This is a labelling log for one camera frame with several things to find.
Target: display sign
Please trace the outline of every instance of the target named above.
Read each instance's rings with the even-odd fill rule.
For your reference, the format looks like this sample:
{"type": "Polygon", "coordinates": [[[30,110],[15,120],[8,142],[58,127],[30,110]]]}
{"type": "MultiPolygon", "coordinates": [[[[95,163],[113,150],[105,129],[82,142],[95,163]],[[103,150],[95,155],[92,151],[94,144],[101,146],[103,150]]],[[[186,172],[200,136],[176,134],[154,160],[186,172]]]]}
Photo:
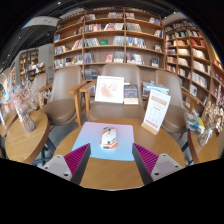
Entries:
{"type": "Polygon", "coordinates": [[[152,89],[142,127],[156,135],[162,125],[171,96],[152,89]]]}

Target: bookshelf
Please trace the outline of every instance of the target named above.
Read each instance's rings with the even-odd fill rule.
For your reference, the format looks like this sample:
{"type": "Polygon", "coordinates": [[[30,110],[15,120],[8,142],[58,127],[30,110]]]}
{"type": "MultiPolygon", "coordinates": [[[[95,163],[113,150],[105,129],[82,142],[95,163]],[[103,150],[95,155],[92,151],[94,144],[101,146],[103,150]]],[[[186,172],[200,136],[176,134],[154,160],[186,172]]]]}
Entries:
{"type": "MultiPolygon", "coordinates": [[[[214,103],[216,100],[214,92],[216,80],[214,80],[214,77],[215,72],[218,72],[219,68],[219,66],[215,66],[213,63],[215,55],[211,44],[203,32],[187,18],[167,24],[164,30],[166,39],[166,70],[169,71],[170,66],[174,67],[172,71],[182,79],[181,84],[185,91],[193,93],[191,91],[192,85],[197,88],[196,97],[200,103],[195,105],[195,109],[199,112],[199,116],[204,119],[206,118],[206,103],[209,100],[214,103]],[[181,51],[185,51],[183,49],[186,49],[189,55],[180,54],[181,51]],[[176,63],[170,63],[171,59],[169,57],[174,57],[176,63]]],[[[219,69],[220,74],[224,78],[223,70],[219,69]]],[[[183,95],[183,102],[184,104],[189,104],[190,99],[183,95]]]]}
{"type": "Polygon", "coordinates": [[[37,64],[38,62],[38,49],[26,51],[19,56],[20,65],[20,80],[25,79],[27,66],[37,64]]]}
{"type": "Polygon", "coordinates": [[[73,17],[61,20],[58,22],[57,26],[61,26],[61,28],[57,30],[54,35],[54,40],[55,37],[57,39],[57,35],[60,35],[60,39],[56,42],[54,41],[54,70],[63,69],[64,67],[70,66],[81,66],[83,79],[85,79],[86,69],[97,69],[100,75],[103,65],[107,63],[128,63],[127,55],[130,54],[141,55],[143,58],[144,64],[136,64],[140,70],[141,80],[154,81],[155,71],[157,69],[165,69],[165,38],[162,20],[159,15],[126,7],[114,7],[113,9],[108,8],[99,10],[91,9],[78,13],[73,17]],[[123,16],[122,18],[108,18],[108,13],[111,12],[123,13],[123,16]],[[134,18],[128,18],[126,13],[134,13],[134,18]],[[94,14],[95,17],[88,20],[87,16],[90,14],[94,14]],[[92,24],[98,24],[98,26],[96,25],[96,28],[99,28],[101,26],[104,27],[109,23],[123,23],[124,26],[122,30],[97,29],[93,32],[85,32],[86,26],[88,26],[88,29],[91,29],[92,24]],[[139,24],[141,32],[130,30],[130,23],[139,24]],[[163,35],[154,35],[156,30],[161,30],[163,35]],[[118,36],[124,38],[122,45],[113,44],[114,38],[118,36]],[[107,45],[85,46],[84,40],[90,38],[96,38],[99,44],[101,43],[101,40],[107,40],[107,45]],[[131,46],[130,44],[128,45],[126,38],[135,38],[136,40],[138,39],[137,41],[142,39],[144,41],[145,48],[139,47],[139,44],[135,46],[131,46]],[[72,50],[74,43],[78,40],[82,41],[81,47],[72,50]],[[159,44],[161,46],[161,52],[155,50],[155,44],[159,44]],[[59,51],[60,53],[57,54],[57,47],[60,49],[61,46],[65,46],[67,49],[63,52],[59,51]],[[124,52],[123,62],[114,62],[116,52],[124,52]],[[84,58],[86,53],[92,54],[94,59],[93,63],[81,64],[80,62],[79,64],[77,62],[77,64],[72,64],[72,60],[70,62],[70,59],[73,57],[78,57],[78,55],[81,55],[84,58]],[[112,62],[106,62],[107,54],[113,54],[112,62]],[[152,66],[152,58],[158,59],[158,67],[152,66]]]}

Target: wooden table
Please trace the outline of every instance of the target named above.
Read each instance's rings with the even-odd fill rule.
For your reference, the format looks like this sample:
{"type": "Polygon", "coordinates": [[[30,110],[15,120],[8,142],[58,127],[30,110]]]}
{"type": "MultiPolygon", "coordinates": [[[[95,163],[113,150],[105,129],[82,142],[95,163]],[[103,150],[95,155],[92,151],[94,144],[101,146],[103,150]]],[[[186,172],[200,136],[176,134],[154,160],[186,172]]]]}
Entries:
{"type": "Polygon", "coordinates": [[[47,141],[50,124],[47,115],[41,111],[32,111],[30,117],[35,122],[36,128],[27,132],[17,119],[9,128],[5,150],[10,160],[31,164],[44,148],[47,141]]]}
{"type": "Polygon", "coordinates": [[[13,122],[17,119],[18,114],[16,110],[11,110],[6,116],[4,117],[5,125],[1,123],[0,125],[0,134],[1,137],[5,137],[9,128],[13,124],[13,122]]]}
{"type": "Polygon", "coordinates": [[[199,133],[195,131],[188,131],[188,145],[194,163],[198,164],[218,159],[219,143],[215,132],[213,131],[212,137],[204,147],[200,146],[198,135],[199,133]]]}
{"type": "MultiPolygon", "coordinates": [[[[108,118],[95,121],[97,123],[132,125],[134,140],[155,153],[167,153],[181,166],[185,167],[183,153],[176,141],[164,130],[153,135],[141,127],[141,121],[134,118],[108,118]]],[[[71,152],[82,127],[77,128],[57,147],[55,155],[66,155],[71,152]]],[[[90,157],[80,186],[93,189],[130,189],[144,186],[134,161],[104,160],[90,157]]]]}

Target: wooden bookshelf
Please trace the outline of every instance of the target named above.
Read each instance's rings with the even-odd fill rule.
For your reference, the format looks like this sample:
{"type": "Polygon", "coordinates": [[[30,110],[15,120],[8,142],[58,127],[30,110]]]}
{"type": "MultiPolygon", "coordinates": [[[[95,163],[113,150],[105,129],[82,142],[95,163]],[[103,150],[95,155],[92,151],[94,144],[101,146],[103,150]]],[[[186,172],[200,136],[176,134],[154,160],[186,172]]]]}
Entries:
{"type": "Polygon", "coordinates": [[[38,62],[38,49],[26,51],[19,56],[20,80],[25,79],[26,69],[29,65],[35,65],[38,62]]]}
{"type": "MultiPolygon", "coordinates": [[[[205,116],[205,106],[206,105],[203,103],[203,99],[205,98],[205,96],[207,96],[208,97],[207,102],[208,101],[211,101],[212,103],[216,102],[217,97],[214,94],[215,88],[217,88],[218,85],[220,84],[220,81],[216,79],[216,74],[218,74],[219,77],[221,77],[221,79],[223,80],[221,83],[221,86],[222,86],[221,90],[222,90],[223,96],[224,96],[224,71],[213,62],[213,60],[215,58],[215,53],[212,49],[212,46],[211,46],[209,40],[204,35],[204,33],[199,28],[197,28],[195,26],[194,27],[186,26],[184,21],[191,22],[191,20],[189,20],[189,19],[181,19],[181,20],[174,21],[171,24],[167,24],[166,27],[164,27],[164,30],[168,30],[168,27],[173,29],[172,32],[167,31],[164,33],[165,40],[166,40],[166,43],[165,43],[166,50],[165,51],[167,52],[168,49],[173,49],[173,47],[176,47],[177,54],[175,55],[175,57],[176,57],[177,61],[178,61],[178,58],[185,58],[188,61],[189,66],[181,65],[181,64],[178,64],[178,62],[177,62],[176,74],[178,75],[179,78],[182,79],[183,87],[185,87],[188,92],[190,92],[191,85],[194,85],[197,87],[197,98],[200,101],[200,103],[198,105],[195,105],[195,109],[199,112],[200,117],[202,117],[202,119],[206,119],[207,118],[207,116],[205,116]],[[183,26],[181,28],[177,29],[177,28],[175,28],[175,24],[178,24],[178,23],[179,24],[183,23],[183,26]],[[187,30],[190,30],[192,32],[194,31],[196,33],[200,32],[201,37],[191,36],[191,35],[189,35],[187,30]],[[175,35],[176,32],[181,32],[181,31],[185,32],[185,35],[186,35],[185,37],[177,37],[175,35]],[[175,38],[168,40],[167,35],[171,35],[172,33],[175,35],[175,38]],[[183,40],[187,46],[182,46],[182,45],[174,46],[174,41],[177,42],[178,40],[183,40]],[[205,47],[202,46],[201,40],[204,40],[205,47]],[[168,47],[167,46],[168,42],[171,42],[172,46],[168,47]],[[184,55],[178,54],[178,49],[184,49],[184,48],[189,50],[190,55],[184,56],[184,55]],[[196,57],[193,54],[193,51],[194,51],[193,49],[202,51],[205,58],[196,57]],[[206,72],[195,68],[193,61],[197,61],[197,62],[203,64],[203,66],[206,68],[206,72]],[[185,76],[178,74],[179,68],[185,70],[185,76]],[[192,79],[193,72],[197,73],[198,75],[200,75],[201,77],[203,77],[206,80],[207,88],[202,86],[200,83],[193,81],[193,79],[192,79]]],[[[171,54],[168,55],[166,53],[166,58],[170,57],[170,56],[173,56],[173,55],[171,55],[171,54]]],[[[166,70],[167,70],[167,65],[170,65],[170,63],[166,59],[166,70]]],[[[189,103],[190,100],[188,97],[183,95],[183,102],[189,103]]]]}
{"type": "MultiPolygon", "coordinates": [[[[85,69],[97,69],[99,74],[101,74],[102,67],[109,62],[105,62],[106,54],[113,54],[115,52],[124,52],[124,62],[127,63],[126,54],[133,53],[142,55],[144,64],[136,64],[139,67],[141,80],[150,81],[155,79],[155,71],[158,69],[165,69],[165,39],[164,39],[164,30],[162,25],[162,20],[159,15],[153,13],[146,13],[138,10],[133,10],[126,7],[114,8],[114,9],[102,9],[102,10],[87,10],[85,12],[79,13],[78,15],[74,15],[70,18],[61,20],[58,22],[58,25],[63,25],[63,28],[57,30],[55,35],[61,35],[63,39],[60,39],[57,42],[54,42],[54,49],[59,46],[68,47],[68,51],[62,52],[60,54],[54,55],[54,61],[57,59],[71,58],[77,55],[82,55],[84,57],[85,53],[92,53],[93,55],[93,63],[82,63],[79,65],[71,64],[65,67],[72,66],[80,66],[83,72],[83,78],[85,79],[85,69]],[[109,12],[123,12],[123,18],[107,18],[109,12]],[[126,18],[125,13],[134,13],[135,18],[130,19],[126,18]],[[86,15],[95,14],[95,19],[87,20],[86,15]],[[83,22],[78,22],[80,17],[84,16],[83,22]],[[150,18],[153,17],[155,19],[160,20],[160,25],[150,23],[150,18]],[[77,35],[74,35],[75,30],[79,30],[80,27],[84,27],[86,25],[91,24],[103,24],[106,25],[108,23],[123,23],[123,30],[101,30],[94,32],[83,32],[77,35]],[[141,28],[141,32],[127,30],[127,23],[135,23],[139,24],[141,28]],[[163,31],[163,37],[155,36],[156,30],[163,31]],[[123,36],[124,37],[124,45],[113,45],[113,40],[115,36],[123,36]],[[144,40],[144,44],[146,48],[129,46],[126,44],[126,37],[140,38],[144,40]],[[85,47],[84,40],[89,38],[97,38],[98,42],[101,43],[101,40],[107,40],[108,45],[100,45],[100,46],[91,46],[85,47]],[[79,49],[71,50],[75,41],[82,39],[82,47],[79,49]],[[161,46],[162,52],[155,50],[155,44],[159,44],[161,46]],[[152,58],[156,57],[159,61],[159,67],[152,66],[152,58]]],[[[63,69],[65,67],[56,68],[54,64],[54,70],[63,69]]]]}

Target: vase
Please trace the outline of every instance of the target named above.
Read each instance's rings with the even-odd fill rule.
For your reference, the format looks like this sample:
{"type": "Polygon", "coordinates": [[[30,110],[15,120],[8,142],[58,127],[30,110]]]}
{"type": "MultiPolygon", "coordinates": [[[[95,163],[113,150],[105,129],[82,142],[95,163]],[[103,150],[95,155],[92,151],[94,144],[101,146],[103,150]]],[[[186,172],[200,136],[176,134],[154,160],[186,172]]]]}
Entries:
{"type": "Polygon", "coordinates": [[[203,147],[207,144],[209,138],[212,137],[212,132],[214,129],[215,129],[215,126],[212,126],[211,123],[208,121],[204,132],[198,136],[198,142],[200,146],[203,147]]]}
{"type": "Polygon", "coordinates": [[[27,110],[23,110],[20,112],[22,122],[24,124],[24,127],[26,131],[31,132],[35,129],[35,123],[31,119],[30,115],[28,114],[27,110]]]}

